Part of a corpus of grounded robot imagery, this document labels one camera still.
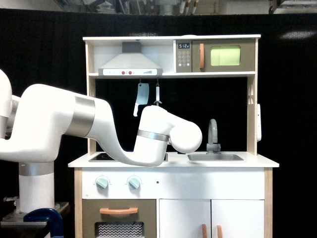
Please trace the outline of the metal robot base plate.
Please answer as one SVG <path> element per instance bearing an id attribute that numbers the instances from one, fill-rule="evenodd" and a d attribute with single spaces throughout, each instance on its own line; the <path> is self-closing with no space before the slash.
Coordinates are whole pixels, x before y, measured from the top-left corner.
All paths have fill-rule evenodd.
<path id="1" fill-rule="evenodd" d="M 62 216 L 66 216 L 70 211 L 70 206 L 68 202 L 57 202 L 54 205 L 54 209 Z M 24 222 L 23 218 L 26 213 L 22 213 L 17 211 L 16 209 L 4 216 L 2 221 L 0 222 L 1 226 L 9 227 L 9 226 L 45 226 L 46 221 L 37 221 L 37 222 Z"/>

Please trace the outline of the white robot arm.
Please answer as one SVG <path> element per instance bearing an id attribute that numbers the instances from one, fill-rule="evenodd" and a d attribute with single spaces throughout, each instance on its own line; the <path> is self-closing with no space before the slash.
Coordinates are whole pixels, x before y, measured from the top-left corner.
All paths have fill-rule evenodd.
<path id="1" fill-rule="evenodd" d="M 193 122 L 158 106 L 143 109 L 132 152 L 122 149 L 112 109 L 105 100 L 34 84 L 21 97 L 0 74 L 0 158 L 19 163 L 19 209 L 54 207 L 54 161 L 63 135 L 96 140 L 113 159 L 156 167 L 168 145 L 182 153 L 199 148 L 202 132 Z"/>

